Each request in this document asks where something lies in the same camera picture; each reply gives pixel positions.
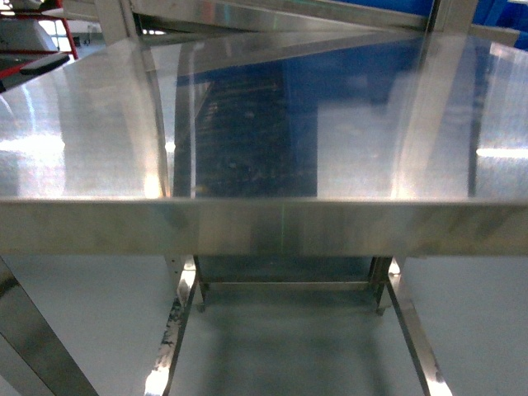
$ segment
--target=gray floor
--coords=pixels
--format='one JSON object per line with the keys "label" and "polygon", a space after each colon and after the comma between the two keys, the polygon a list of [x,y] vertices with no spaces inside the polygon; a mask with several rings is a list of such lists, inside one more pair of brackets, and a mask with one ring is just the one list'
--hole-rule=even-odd
{"label": "gray floor", "polygon": [[[143,394],[172,287],[161,257],[9,257],[101,395]],[[528,394],[526,258],[409,260],[455,395]],[[17,396],[0,381],[0,394]],[[414,395],[392,309],[366,294],[216,293],[192,312],[171,395]]]}

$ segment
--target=table leg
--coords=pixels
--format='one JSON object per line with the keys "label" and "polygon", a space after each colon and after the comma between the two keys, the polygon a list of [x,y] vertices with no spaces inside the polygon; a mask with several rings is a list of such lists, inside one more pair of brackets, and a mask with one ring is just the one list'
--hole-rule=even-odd
{"label": "table leg", "polygon": [[407,347],[411,352],[420,385],[426,396],[452,396],[441,373],[431,344],[420,323],[411,295],[405,285],[400,267],[395,259],[389,265],[387,289],[393,302]]}
{"label": "table leg", "polygon": [[169,393],[182,347],[187,319],[199,283],[197,266],[193,256],[168,258],[167,264],[169,263],[169,267],[174,271],[178,270],[179,274],[177,296],[172,303],[171,312],[168,316],[158,358],[145,382],[145,396],[162,396]]}
{"label": "table leg", "polygon": [[0,374],[22,396],[97,396],[2,258]]}

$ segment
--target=metal frame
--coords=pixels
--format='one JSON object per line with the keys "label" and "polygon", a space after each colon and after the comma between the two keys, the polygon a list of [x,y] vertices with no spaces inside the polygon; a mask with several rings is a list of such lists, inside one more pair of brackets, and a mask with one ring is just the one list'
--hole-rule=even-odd
{"label": "metal frame", "polygon": [[204,307],[203,299],[205,295],[202,294],[202,290],[353,291],[366,290],[368,288],[371,288],[374,293],[377,303],[377,314],[383,315],[388,307],[394,306],[405,342],[412,357],[412,363],[422,386],[423,394],[425,396],[452,395],[436,361],[431,344],[422,328],[411,294],[403,282],[401,268],[405,262],[404,258],[373,257],[369,275],[365,280],[322,282],[215,280],[203,283],[196,257],[166,257],[166,261],[172,278],[177,281],[177,297],[169,314],[158,359],[152,373],[147,378],[144,396],[168,395],[191,305],[194,302],[198,303],[199,307]]}
{"label": "metal frame", "polygon": [[[114,42],[120,38],[137,35],[137,20],[134,19],[133,12],[150,15],[152,17],[173,18],[175,20],[183,18],[187,22],[201,23],[202,20],[193,19],[198,14],[195,15],[192,12],[197,6],[203,4],[208,4],[212,7],[232,7],[234,11],[238,12],[237,15],[263,16],[262,18],[257,18],[260,25],[248,25],[247,23],[243,23],[244,21],[237,20],[236,18],[233,19],[236,23],[232,26],[222,25],[222,21],[215,22],[218,26],[234,29],[256,28],[256,30],[265,30],[266,21],[270,17],[273,17],[275,21],[283,21],[283,26],[287,26],[288,29],[291,29],[293,26],[301,30],[325,28],[337,30],[359,29],[361,28],[360,26],[352,26],[352,24],[360,24],[363,27],[374,26],[389,29],[427,29],[427,31],[445,31],[450,33],[471,32],[484,35],[492,40],[500,37],[501,42],[507,41],[508,44],[514,43],[515,40],[513,39],[516,39],[516,34],[518,35],[518,32],[516,33],[515,31],[472,26],[471,21],[477,0],[470,0],[468,2],[456,2],[455,0],[435,1],[427,28],[425,18],[404,16],[393,12],[368,9],[367,7],[351,5],[341,5],[338,7],[335,3],[323,1],[304,2],[304,9],[301,10],[295,8],[299,6],[299,2],[292,1],[278,2],[268,0],[262,6],[262,2],[260,1],[232,0],[230,6],[225,5],[225,2],[222,3],[224,4],[223,6],[219,6],[220,3],[215,1],[194,0],[193,2],[189,2],[187,0],[185,3],[192,4],[192,7],[183,10],[186,12],[182,12],[180,8],[177,10],[177,14],[167,13],[169,2],[154,2],[150,0],[144,0],[142,2],[131,0],[130,2],[126,2],[125,0],[120,0],[119,2],[111,2],[110,4],[110,2],[95,0],[94,3],[103,26],[107,43]],[[173,7],[172,11],[176,12],[176,9],[177,7]],[[430,91],[430,88],[423,88],[427,88],[422,91],[425,96]],[[197,211],[203,210],[202,207],[196,209]],[[11,243],[10,248],[16,247],[16,244]],[[401,273],[403,260],[397,260],[393,257],[375,257],[371,263],[370,273],[366,280],[341,280],[336,282],[218,281],[209,284],[204,284],[202,281],[200,267],[196,257],[170,256],[166,257],[166,260],[167,267],[174,279],[177,297],[174,300],[169,314],[167,327],[158,353],[158,359],[146,382],[145,396],[168,394],[178,354],[182,346],[191,305],[194,302],[203,307],[204,292],[208,288],[210,290],[255,290],[261,288],[287,290],[365,290],[368,287],[374,291],[378,314],[383,314],[384,310],[391,306],[391,304],[394,306],[424,394],[430,396],[451,395],[451,391],[440,372],[438,362],[417,316],[410,293],[403,281]],[[53,345],[49,350],[46,349],[44,352],[39,351],[39,358],[42,358],[42,353],[45,355],[52,353],[53,356],[51,357],[58,359],[57,361],[61,362],[60,366],[70,370],[70,374],[61,375],[66,382],[57,383],[56,375],[58,372],[46,372],[45,368],[38,361],[31,360],[31,350],[27,349],[24,344],[18,343],[19,332],[22,332],[24,328],[13,330],[13,327],[7,326],[7,322],[10,322],[10,326],[12,324],[17,325],[19,323],[16,320],[2,320],[0,322],[0,352],[3,358],[0,359],[0,370],[2,374],[5,376],[6,373],[9,374],[11,372],[12,376],[7,378],[7,380],[24,394],[42,394],[44,396],[49,396],[50,394],[97,395],[86,378],[84,378],[83,373],[77,367],[72,357],[54,335],[49,325],[42,318],[37,308],[33,305],[1,259],[0,274],[0,312],[2,312],[2,319],[13,314],[12,306],[16,306],[14,304],[19,304],[18,307],[22,305],[23,309],[29,313],[25,319],[36,319],[38,322],[37,327],[45,334],[45,339]],[[28,337],[28,339],[31,339],[35,337],[35,334],[30,334]],[[8,367],[1,365],[2,362],[6,361],[12,363],[11,369],[14,365],[15,370],[9,371]]]}
{"label": "metal frame", "polygon": [[0,373],[22,395],[97,396],[1,257]]}

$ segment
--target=metal bar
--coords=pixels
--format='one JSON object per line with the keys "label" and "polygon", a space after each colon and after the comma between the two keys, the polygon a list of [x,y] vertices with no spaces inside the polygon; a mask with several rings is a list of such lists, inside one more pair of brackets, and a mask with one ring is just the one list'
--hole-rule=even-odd
{"label": "metal bar", "polygon": [[[134,12],[174,21],[243,31],[339,31],[411,29],[424,31],[423,16],[327,0],[131,0]],[[203,12],[204,8],[214,13]]]}
{"label": "metal bar", "polygon": [[423,393],[426,396],[451,396],[396,260],[392,260],[389,268],[388,289]]}
{"label": "metal bar", "polygon": [[94,3],[106,45],[137,36],[134,16],[128,2],[95,0]]}
{"label": "metal bar", "polygon": [[370,264],[369,285],[374,291],[378,315],[383,315],[385,310],[392,306],[386,287],[387,274],[392,260],[392,257],[373,257]]}
{"label": "metal bar", "polygon": [[479,0],[435,0],[427,31],[467,34],[478,3]]}
{"label": "metal bar", "polygon": [[177,297],[172,303],[158,358],[145,381],[144,396],[167,396],[170,391],[196,284],[196,267],[193,262],[187,261],[181,272]]}
{"label": "metal bar", "polygon": [[186,268],[194,267],[196,271],[196,295],[193,300],[195,304],[203,304],[204,302],[204,284],[200,276],[200,267],[198,264],[197,257],[182,255],[182,256],[165,256],[165,262],[167,263],[167,269],[169,271],[169,276],[172,279],[174,285],[174,290],[178,292],[180,284],[182,282],[182,274]]}
{"label": "metal bar", "polygon": [[20,395],[53,396],[3,336],[0,336],[0,374]]}
{"label": "metal bar", "polygon": [[512,47],[519,39],[520,32],[515,29],[496,26],[471,25],[469,28],[471,35],[481,39],[492,40],[500,44]]}
{"label": "metal bar", "polygon": [[68,37],[68,43],[71,48],[71,53],[73,55],[73,58],[77,60],[79,59],[79,55],[77,53],[77,48],[75,47],[75,41],[73,41],[72,32],[69,29],[68,20],[61,18],[61,21],[63,22],[64,29],[66,30],[66,37]]}
{"label": "metal bar", "polygon": [[355,291],[369,288],[367,280],[349,282],[206,282],[210,291],[291,290],[291,291]]}
{"label": "metal bar", "polygon": [[[49,324],[0,258],[0,336],[19,356],[0,363],[2,376],[23,395],[35,396],[28,387],[43,389],[55,396],[97,396],[97,392],[79,369]],[[2,348],[0,357],[11,352]],[[16,365],[20,371],[3,368]],[[33,372],[21,379],[17,372]]]}

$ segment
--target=stainless steel shelf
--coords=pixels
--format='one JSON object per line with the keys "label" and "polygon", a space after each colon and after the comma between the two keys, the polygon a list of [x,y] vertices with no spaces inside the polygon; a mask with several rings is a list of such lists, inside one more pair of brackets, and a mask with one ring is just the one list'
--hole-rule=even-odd
{"label": "stainless steel shelf", "polygon": [[[2,96],[0,252],[526,254],[527,68],[526,53],[463,36],[120,42]],[[244,129],[273,117],[207,101],[211,84],[257,74],[276,81],[256,97],[285,117],[283,140]],[[240,135],[207,140],[229,132],[203,111]],[[226,159],[251,147],[251,171]]]}

